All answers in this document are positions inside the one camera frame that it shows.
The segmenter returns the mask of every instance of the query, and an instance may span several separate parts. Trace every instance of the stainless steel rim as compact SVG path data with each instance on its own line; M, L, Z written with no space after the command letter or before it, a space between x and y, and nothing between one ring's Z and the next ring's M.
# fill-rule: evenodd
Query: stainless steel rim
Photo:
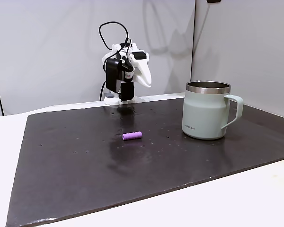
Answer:
M186 90L201 94L226 94L230 93L231 85L217 81L193 81L186 84Z

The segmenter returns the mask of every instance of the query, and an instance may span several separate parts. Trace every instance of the purple object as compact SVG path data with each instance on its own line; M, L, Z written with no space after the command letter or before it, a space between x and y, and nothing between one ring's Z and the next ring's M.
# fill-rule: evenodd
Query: purple object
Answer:
M123 140L134 140L134 139L139 139L142 137L142 132L132 132L132 133L126 133L122 135Z

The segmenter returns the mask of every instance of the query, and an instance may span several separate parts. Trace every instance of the dark rubber mat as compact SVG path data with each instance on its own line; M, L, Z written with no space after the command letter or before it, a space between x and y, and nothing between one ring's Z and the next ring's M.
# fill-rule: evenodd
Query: dark rubber mat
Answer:
M284 159L284 118L244 106L224 138L205 141L182 132L182 108L175 99L29 116L7 226L85 215ZM134 131L143 138L122 140Z

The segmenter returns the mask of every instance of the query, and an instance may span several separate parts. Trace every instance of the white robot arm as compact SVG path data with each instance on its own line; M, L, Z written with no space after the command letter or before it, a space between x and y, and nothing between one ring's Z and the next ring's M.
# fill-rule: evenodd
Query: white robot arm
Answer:
M138 49L136 43L130 41L127 44L114 44L112 51L102 58L106 69L106 87L111 93L106 95L105 103L117 105L137 102L137 97L133 93L133 83L138 82L145 87L151 87L148 61L148 53Z

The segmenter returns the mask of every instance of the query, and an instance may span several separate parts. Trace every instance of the light green mug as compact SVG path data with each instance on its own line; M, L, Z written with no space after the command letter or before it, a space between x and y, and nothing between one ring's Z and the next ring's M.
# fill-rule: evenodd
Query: light green mug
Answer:
M183 104L182 130L185 134L203 140L221 138L226 127L242 116L243 99L230 95L231 86L215 81L195 81L186 84ZM230 99L237 102L237 113L227 123Z

